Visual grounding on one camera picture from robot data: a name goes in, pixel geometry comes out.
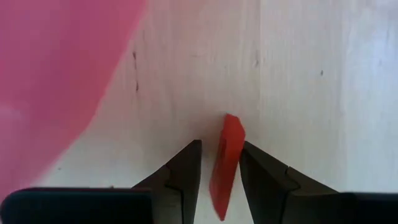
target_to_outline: wooden surface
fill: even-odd
[[[131,187],[222,117],[336,190],[398,191],[398,1],[149,0],[90,127],[37,185]],[[237,171],[225,223],[251,223]]]

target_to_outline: red plastic piece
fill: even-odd
[[[210,180],[210,195],[221,221],[224,221],[244,144],[244,129],[238,117],[227,114],[221,132],[217,160]]]

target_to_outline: pink blurred object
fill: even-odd
[[[87,127],[144,0],[0,1],[0,201]]]

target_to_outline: red plastic shard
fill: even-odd
[[[221,221],[224,221],[244,144],[244,129],[238,117],[227,114],[221,132],[217,160],[210,180],[210,195]]]

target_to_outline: pink object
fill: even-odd
[[[144,0],[0,1],[0,201],[87,127]]]

